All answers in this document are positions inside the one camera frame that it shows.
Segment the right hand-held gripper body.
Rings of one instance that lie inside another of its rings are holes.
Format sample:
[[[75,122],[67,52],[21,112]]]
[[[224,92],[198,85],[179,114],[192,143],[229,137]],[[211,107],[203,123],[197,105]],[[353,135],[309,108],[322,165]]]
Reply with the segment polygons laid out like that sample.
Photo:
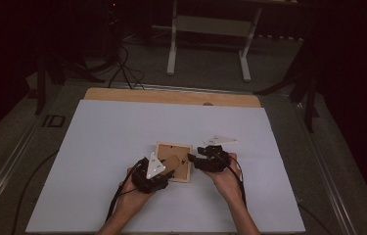
[[[204,161],[204,166],[198,168],[206,172],[221,172],[231,164],[229,154],[223,150],[224,144],[237,143],[236,139],[214,135],[204,142],[208,150],[208,155],[200,158]]]

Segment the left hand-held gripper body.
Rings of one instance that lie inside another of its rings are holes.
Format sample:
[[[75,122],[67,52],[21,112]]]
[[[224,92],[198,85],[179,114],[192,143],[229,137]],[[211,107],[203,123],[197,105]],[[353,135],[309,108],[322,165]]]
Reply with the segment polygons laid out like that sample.
[[[165,166],[157,155],[152,153],[148,158],[143,158],[137,163],[131,181],[138,191],[151,194],[168,185],[168,181],[163,182],[161,179],[161,174],[164,171]]]

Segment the wooden picture frame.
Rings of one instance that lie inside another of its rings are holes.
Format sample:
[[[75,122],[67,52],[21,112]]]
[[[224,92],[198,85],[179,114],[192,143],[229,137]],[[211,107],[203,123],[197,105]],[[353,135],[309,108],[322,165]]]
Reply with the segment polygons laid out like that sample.
[[[175,170],[170,181],[188,183],[191,181],[191,162],[187,155],[192,153],[192,146],[178,143],[158,142],[156,154],[159,160],[167,160],[165,172]]]

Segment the person's left hand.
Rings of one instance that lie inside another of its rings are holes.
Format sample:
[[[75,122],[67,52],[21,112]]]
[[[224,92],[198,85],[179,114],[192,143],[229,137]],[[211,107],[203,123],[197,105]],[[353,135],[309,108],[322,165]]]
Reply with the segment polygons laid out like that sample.
[[[138,191],[130,178],[121,181],[119,186],[121,190],[116,202],[115,213],[133,216],[144,208],[153,196],[153,194]]]

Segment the person's right hand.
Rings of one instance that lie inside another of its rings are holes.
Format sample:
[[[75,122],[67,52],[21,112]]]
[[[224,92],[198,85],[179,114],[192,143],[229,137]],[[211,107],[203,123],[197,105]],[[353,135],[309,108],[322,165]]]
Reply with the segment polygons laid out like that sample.
[[[243,202],[239,183],[241,171],[237,166],[237,155],[229,153],[229,157],[231,164],[228,168],[221,172],[206,172],[206,175],[211,178],[217,191],[228,204],[241,204]]]

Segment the white table mat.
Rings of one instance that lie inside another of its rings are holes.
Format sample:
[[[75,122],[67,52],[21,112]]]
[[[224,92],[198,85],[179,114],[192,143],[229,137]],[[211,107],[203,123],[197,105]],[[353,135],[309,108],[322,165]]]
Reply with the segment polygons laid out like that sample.
[[[128,168],[160,141],[203,145],[231,138],[243,169],[248,209],[263,233],[304,229],[296,197],[263,108],[82,100],[51,168],[29,233],[97,231]]]

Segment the black rectangular floor plate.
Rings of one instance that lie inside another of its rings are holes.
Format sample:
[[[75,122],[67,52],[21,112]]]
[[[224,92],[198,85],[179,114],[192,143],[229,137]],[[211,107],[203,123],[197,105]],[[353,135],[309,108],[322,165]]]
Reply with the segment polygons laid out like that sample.
[[[47,115],[42,123],[43,127],[63,127],[66,118],[64,116]]]

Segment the black tripod stand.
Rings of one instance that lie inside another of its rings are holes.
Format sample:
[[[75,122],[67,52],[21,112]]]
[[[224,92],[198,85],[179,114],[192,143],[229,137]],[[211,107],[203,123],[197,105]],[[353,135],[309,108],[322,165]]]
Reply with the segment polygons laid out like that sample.
[[[304,40],[290,64],[284,78],[276,84],[263,90],[254,91],[255,95],[268,95],[288,85],[294,84],[289,98],[294,103],[305,99],[304,124],[310,133],[313,133],[312,117],[315,111],[316,72],[317,63],[314,54],[314,44],[308,39]]]
[[[54,51],[39,51],[37,54],[37,78],[36,88],[32,90],[37,100],[35,113],[39,115],[46,105],[46,75],[49,75],[55,84],[63,84],[66,80],[63,69],[73,71],[81,78],[91,82],[102,82],[102,79],[93,75],[93,72],[102,71],[111,65],[107,61],[99,66],[86,68],[69,61]]]

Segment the dark equipment stand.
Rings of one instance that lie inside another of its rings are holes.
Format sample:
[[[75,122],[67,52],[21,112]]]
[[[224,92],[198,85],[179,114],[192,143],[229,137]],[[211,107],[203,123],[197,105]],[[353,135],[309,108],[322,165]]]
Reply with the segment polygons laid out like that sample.
[[[102,57],[106,65],[116,62],[121,38],[121,12],[118,0],[102,0],[104,6]]]

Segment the metal floor rail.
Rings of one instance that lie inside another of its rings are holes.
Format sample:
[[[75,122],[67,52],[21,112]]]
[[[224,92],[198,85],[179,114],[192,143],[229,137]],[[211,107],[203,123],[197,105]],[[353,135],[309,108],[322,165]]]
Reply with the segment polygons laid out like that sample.
[[[182,91],[182,92],[197,92],[197,93],[218,93],[218,94],[237,94],[237,95],[253,95],[251,91],[234,91],[234,90],[221,90],[221,89],[206,89],[206,88],[193,88],[193,87],[181,87],[181,86],[165,86],[165,85],[153,85],[143,84],[136,86],[129,86],[127,83],[115,82],[110,88],[132,89],[132,90],[156,90],[156,91]]]
[[[292,103],[291,106],[298,119],[299,126],[308,139],[310,148],[315,155],[316,166],[319,171],[320,178],[325,188],[327,197],[330,201],[335,217],[339,224],[339,228],[341,229],[343,235],[354,235],[352,223],[348,220],[348,213],[342,195],[340,194],[332,173],[327,166],[324,155],[322,154],[320,146],[317,143],[317,139],[315,138],[313,133],[310,133],[307,130],[307,127],[304,123],[304,108],[301,103]]]
[[[43,119],[43,114],[34,116],[33,121],[27,126],[27,130],[23,133],[15,149],[0,168],[0,195],[16,170],[17,165],[21,161],[31,139],[33,138],[33,135],[41,125]]]

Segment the white metal desk frame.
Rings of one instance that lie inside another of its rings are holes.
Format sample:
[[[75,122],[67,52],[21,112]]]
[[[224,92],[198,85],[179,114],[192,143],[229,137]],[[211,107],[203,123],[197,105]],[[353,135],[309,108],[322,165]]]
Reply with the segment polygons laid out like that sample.
[[[238,52],[240,68],[244,82],[251,82],[251,71],[248,64],[248,53],[252,44],[252,39],[259,23],[260,16],[265,4],[284,4],[285,0],[251,0],[254,4],[252,17],[250,20],[233,20],[226,18],[212,18],[192,15],[180,15],[178,13],[178,2],[182,0],[173,0],[172,19],[171,19],[171,37],[168,54],[167,75],[175,74],[176,55],[177,55],[177,32],[195,32],[204,34],[226,35],[234,37],[243,37],[245,45]]]

